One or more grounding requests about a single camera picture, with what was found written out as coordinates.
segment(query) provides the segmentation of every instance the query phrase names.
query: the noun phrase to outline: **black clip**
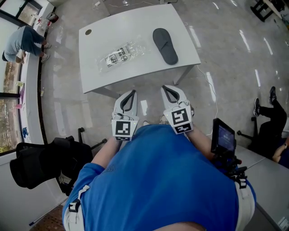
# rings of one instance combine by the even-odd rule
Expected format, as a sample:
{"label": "black clip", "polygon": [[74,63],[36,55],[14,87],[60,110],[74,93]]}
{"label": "black clip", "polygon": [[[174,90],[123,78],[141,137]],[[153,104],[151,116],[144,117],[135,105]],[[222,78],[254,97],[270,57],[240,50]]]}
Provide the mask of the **black clip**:
{"label": "black clip", "polygon": [[247,187],[246,179],[247,179],[247,176],[237,176],[236,177],[236,182],[240,185],[240,189],[245,189]]}
{"label": "black clip", "polygon": [[68,211],[69,212],[73,212],[73,213],[78,213],[78,208],[80,206],[80,200],[79,199],[76,199],[74,200],[73,202],[71,202],[68,206]]}

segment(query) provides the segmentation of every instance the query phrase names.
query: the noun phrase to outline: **phone screen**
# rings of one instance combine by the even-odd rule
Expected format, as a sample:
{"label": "phone screen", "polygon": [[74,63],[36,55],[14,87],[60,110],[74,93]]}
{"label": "phone screen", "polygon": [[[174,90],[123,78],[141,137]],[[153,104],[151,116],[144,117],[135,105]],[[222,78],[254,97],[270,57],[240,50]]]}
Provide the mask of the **phone screen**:
{"label": "phone screen", "polygon": [[219,126],[219,139],[218,139],[218,145],[222,146],[223,148],[234,151],[234,140],[235,136],[222,126]]}

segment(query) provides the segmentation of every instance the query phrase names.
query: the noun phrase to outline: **gray slipper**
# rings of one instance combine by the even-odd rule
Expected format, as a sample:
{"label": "gray slipper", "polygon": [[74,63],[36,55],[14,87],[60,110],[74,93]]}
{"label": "gray slipper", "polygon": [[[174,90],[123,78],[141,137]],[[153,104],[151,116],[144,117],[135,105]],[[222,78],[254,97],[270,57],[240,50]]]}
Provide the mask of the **gray slipper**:
{"label": "gray slipper", "polygon": [[159,52],[167,64],[173,65],[178,61],[175,49],[172,45],[172,39],[167,30],[163,28],[155,29],[153,32],[153,40]]}

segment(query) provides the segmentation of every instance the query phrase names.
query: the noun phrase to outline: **sneaker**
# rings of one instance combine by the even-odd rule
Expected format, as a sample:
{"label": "sneaker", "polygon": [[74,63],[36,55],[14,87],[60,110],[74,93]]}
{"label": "sneaker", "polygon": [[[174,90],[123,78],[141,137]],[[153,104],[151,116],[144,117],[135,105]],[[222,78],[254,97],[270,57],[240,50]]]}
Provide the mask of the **sneaker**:
{"label": "sneaker", "polygon": [[46,45],[44,45],[44,48],[45,49],[49,49],[49,48],[51,48],[52,47],[52,45],[50,44],[50,43],[47,43]]}
{"label": "sneaker", "polygon": [[150,123],[147,120],[144,120],[143,126],[146,126],[146,125],[150,125]]}
{"label": "sneaker", "polygon": [[269,103],[271,105],[273,105],[273,101],[277,99],[277,96],[276,96],[276,88],[273,86],[271,87],[271,90],[270,90],[270,97],[269,97]]}
{"label": "sneaker", "polygon": [[41,62],[42,62],[42,63],[45,63],[49,58],[50,58],[50,55],[47,55],[45,59],[42,58]]}
{"label": "sneaker", "polygon": [[169,125],[170,123],[168,122],[167,118],[162,115],[161,118],[159,118],[159,124],[160,125]]}
{"label": "sneaker", "polygon": [[254,102],[254,111],[253,111],[254,116],[258,117],[260,115],[260,103],[259,99],[256,98]]}

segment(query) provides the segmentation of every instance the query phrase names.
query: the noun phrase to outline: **window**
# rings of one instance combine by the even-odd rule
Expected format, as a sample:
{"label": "window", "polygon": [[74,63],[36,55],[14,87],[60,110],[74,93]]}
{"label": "window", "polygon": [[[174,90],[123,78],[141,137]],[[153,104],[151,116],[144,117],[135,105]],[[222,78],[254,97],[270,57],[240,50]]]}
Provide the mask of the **window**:
{"label": "window", "polygon": [[38,14],[39,9],[33,6],[31,3],[27,3],[26,6],[23,8],[22,12],[20,13],[18,19],[22,20],[23,22],[27,23],[28,25],[33,25],[34,22],[34,15]]}
{"label": "window", "polygon": [[0,100],[0,155],[16,149],[20,143],[16,100]]}
{"label": "window", "polygon": [[23,0],[2,0],[1,10],[16,16],[21,6],[25,3]]}
{"label": "window", "polygon": [[[5,48],[9,36],[18,29],[15,24],[0,18],[0,54]],[[0,92],[17,93],[16,82],[18,80],[20,65],[17,63],[0,61]],[[16,148],[20,142],[18,112],[15,99],[0,99],[0,154]]]}
{"label": "window", "polygon": [[28,25],[33,25],[34,15],[38,14],[41,8],[34,0],[0,0],[1,11]]}

